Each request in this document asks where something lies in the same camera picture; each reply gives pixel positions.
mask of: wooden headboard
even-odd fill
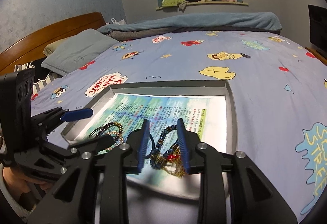
[[[102,14],[93,12],[43,27],[0,54],[0,75],[13,72],[16,64],[25,64],[44,58],[45,55],[42,52],[52,42],[74,36],[89,28],[98,29],[105,24]]]

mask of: folded blanket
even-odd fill
[[[280,34],[282,25],[272,12],[183,14],[129,25],[106,25],[99,32],[125,41],[169,32],[242,30]]]

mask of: window sill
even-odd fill
[[[226,2],[226,1],[211,1],[211,2],[188,2],[186,5],[204,5],[204,4],[232,4],[232,5],[243,5],[248,6],[247,2]],[[168,7],[156,7],[156,10],[162,10],[166,8],[172,8],[177,6],[168,6]]]

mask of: human hand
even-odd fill
[[[18,201],[23,193],[30,192],[27,182],[39,184],[42,190],[47,191],[52,187],[52,183],[40,181],[27,177],[19,168],[3,168],[3,179],[10,195]]]

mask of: gray pillow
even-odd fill
[[[66,75],[92,61],[118,42],[94,29],[87,29],[60,44],[41,66],[59,75]]]

